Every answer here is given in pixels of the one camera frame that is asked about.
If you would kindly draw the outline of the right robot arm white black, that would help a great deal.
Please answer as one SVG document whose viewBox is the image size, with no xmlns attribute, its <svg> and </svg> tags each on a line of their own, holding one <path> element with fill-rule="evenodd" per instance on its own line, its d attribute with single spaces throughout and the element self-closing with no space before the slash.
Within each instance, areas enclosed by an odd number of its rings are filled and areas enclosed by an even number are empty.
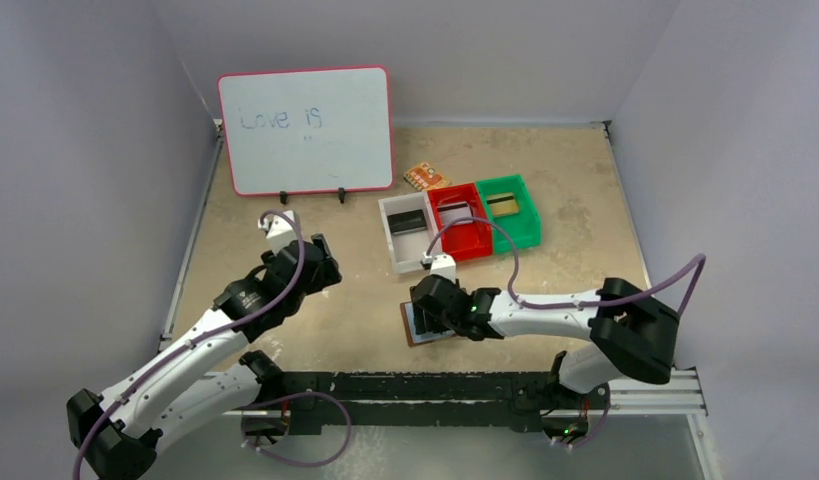
<svg viewBox="0 0 819 480">
<path fill-rule="evenodd" d="M 580 293 L 512 296 L 499 288 L 467 292 L 434 274 L 409 292 L 424 319 L 473 341 L 524 335 L 585 341 L 554 366 L 558 384 L 577 394 L 620 377 L 654 385 L 672 377 L 679 313 L 620 278 Z"/>
</svg>

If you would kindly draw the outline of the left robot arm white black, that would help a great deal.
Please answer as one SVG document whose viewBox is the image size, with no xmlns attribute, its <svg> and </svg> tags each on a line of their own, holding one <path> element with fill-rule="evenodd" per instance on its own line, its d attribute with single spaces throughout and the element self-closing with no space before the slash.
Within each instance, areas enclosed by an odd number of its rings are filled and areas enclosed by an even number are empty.
<svg viewBox="0 0 819 480">
<path fill-rule="evenodd" d="M 207 421 L 237 409 L 309 396 L 294 391 L 269 356 L 250 351 L 215 377 L 219 361 L 295 315 L 304 299 L 341 282 L 326 238 L 271 234 L 259 265 L 229 283 L 200 319 L 147 364 L 101 393 L 82 389 L 66 404 L 77 449 L 72 476 L 138 479 L 158 456 Z"/>
</svg>

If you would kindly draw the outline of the brown leather card holder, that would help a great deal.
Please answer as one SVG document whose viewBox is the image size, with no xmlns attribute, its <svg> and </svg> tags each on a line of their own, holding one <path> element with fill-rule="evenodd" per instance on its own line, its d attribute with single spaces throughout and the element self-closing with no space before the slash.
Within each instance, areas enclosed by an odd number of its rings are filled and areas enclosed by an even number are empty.
<svg viewBox="0 0 819 480">
<path fill-rule="evenodd" d="M 411 302 L 400 304 L 402 324 L 407 344 L 410 347 L 448 339 L 455 336 L 455 332 L 446 329 L 442 324 L 430 319 L 426 313 Z"/>
</svg>

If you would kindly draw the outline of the silver card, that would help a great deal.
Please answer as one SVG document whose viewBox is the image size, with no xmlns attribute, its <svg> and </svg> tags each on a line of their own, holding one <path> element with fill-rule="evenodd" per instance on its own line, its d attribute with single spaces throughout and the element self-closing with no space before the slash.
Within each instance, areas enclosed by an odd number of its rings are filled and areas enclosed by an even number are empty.
<svg viewBox="0 0 819 480">
<path fill-rule="evenodd" d="M 436 206 L 440 223 L 446 226 L 450 223 L 454 225 L 465 225 L 473 222 L 473 214 L 469 203 L 460 201 Z"/>
</svg>

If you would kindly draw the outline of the gold card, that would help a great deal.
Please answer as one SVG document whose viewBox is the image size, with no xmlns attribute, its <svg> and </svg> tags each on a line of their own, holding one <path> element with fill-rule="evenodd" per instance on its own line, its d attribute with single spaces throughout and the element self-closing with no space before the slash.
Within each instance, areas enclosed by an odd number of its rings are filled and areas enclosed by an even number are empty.
<svg viewBox="0 0 819 480">
<path fill-rule="evenodd" d="M 517 215 L 520 212 L 517 199 L 512 192 L 492 194 L 485 198 L 491 218 Z"/>
</svg>

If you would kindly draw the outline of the black card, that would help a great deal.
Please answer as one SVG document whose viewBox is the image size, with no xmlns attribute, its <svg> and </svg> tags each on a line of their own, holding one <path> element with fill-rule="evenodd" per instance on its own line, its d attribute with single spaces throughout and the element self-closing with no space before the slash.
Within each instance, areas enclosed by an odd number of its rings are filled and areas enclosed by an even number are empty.
<svg viewBox="0 0 819 480">
<path fill-rule="evenodd" d="M 427 220 L 420 209 L 394 213 L 386 217 L 389 233 L 393 236 L 422 232 L 427 229 Z"/>
</svg>

